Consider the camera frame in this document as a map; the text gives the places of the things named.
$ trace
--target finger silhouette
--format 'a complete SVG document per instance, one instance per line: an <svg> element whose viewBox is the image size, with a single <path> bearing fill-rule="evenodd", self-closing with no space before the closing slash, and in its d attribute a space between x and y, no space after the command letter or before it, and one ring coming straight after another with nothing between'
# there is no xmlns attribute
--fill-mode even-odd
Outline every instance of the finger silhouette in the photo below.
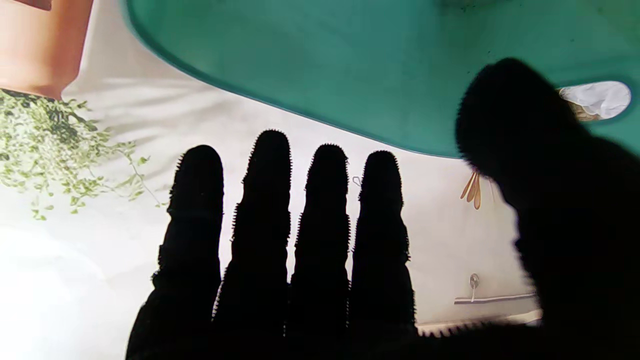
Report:
<svg viewBox="0 0 640 360"><path fill-rule="evenodd" d="M206 145L187 151L171 189L171 222L159 249L155 289L133 325L128 359L142 353L164 358L172 351L183 356L185 349L195 354L206 346L220 285L222 198L218 153Z"/></svg>
<svg viewBox="0 0 640 360"><path fill-rule="evenodd" d="M284 335L291 230L291 155L283 133L260 134L243 184L213 326L216 336L226 338L242 338L250 328L273 346Z"/></svg>
<svg viewBox="0 0 640 360"><path fill-rule="evenodd" d="M417 334L402 207L396 158L387 151L372 153L360 190L349 296L349 332L356 348Z"/></svg>
<svg viewBox="0 0 640 360"><path fill-rule="evenodd" d="M346 214L347 157L336 145L322 145L309 168L305 209L291 277L287 339L304 357L333 357L347 326L349 249Z"/></svg>

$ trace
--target green leaves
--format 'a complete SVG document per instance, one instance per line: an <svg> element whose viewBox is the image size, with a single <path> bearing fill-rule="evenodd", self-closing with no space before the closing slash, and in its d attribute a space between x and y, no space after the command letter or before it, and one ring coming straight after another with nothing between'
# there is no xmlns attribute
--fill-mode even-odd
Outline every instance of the green leaves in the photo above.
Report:
<svg viewBox="0 0 640 360"><path fill-rule="evenodd" d="M35 193L36 220L46 220L42 211L53 209L40 203L40 195L61 192L76 214L86 206L83 199L114 193L133 201L148 190L137 167L150 157L133 160L135 142L112 143L110 129L101 131L99 120L82 115L86 111L86 101L55 101L0 89L0 183ZM132 170L127 179L118 182L94 175L93 170L107 160L123 157Z"/></svg>
<svg viewBox="0 0 640 360"><path fill-rule="evenodd" d="M146 164L149 161L150 158L151 158L151 156L147 156L146 158L138 159L138 166Z"/></svg>

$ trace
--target white pipe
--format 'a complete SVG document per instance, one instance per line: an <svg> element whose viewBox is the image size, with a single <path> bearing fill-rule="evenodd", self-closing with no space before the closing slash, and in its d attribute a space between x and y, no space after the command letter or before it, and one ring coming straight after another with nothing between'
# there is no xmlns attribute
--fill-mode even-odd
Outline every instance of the white pipe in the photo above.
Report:
<svg viewBox="0 0 640 360"><path fill-rule="evenodd" d="M454 305L487 304L487 303L490 303L490 302L531 299L531 298L534 298L534 297L536 297L535 293L521 294L521 295L497 296L497 297L474 297L472 299L467 298L467 297L456 297L456 299L453 302L453 304Z"/></svg>

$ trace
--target white cloth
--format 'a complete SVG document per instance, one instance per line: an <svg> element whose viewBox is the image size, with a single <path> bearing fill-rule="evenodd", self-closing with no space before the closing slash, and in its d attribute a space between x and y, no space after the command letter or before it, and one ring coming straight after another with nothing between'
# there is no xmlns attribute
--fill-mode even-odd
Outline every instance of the white cloth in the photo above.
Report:
<svg viewBox="0 0 640 360"><path fill-rule="evenodd" d="M562 96L581 105L590 115L599 115L602 119L611 119L619 115L631 103L631 91L618 81L603 81L562 90Z"/></svg>

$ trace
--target hanging plant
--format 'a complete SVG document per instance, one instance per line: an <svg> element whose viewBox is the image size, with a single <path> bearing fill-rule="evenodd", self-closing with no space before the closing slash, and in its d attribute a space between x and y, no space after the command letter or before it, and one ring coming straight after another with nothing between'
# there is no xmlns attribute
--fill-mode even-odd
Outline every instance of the hanging plant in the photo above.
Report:
<svg viewBox="0 0 640 360"><path fill-rule="evenodd" d="M57 101L37 95L0 90L0 181L19 192L34 191L33 217L46 220L57 191L68 197L76 214L85 200L113 192L136 200L149 192L138 167L149 157L133 158L135 142L111 143L109 129L99 130L98 120L78 115L86 102ZM124 157L132 174L123 181L96 176L93 169L107 160Z"/></svg>

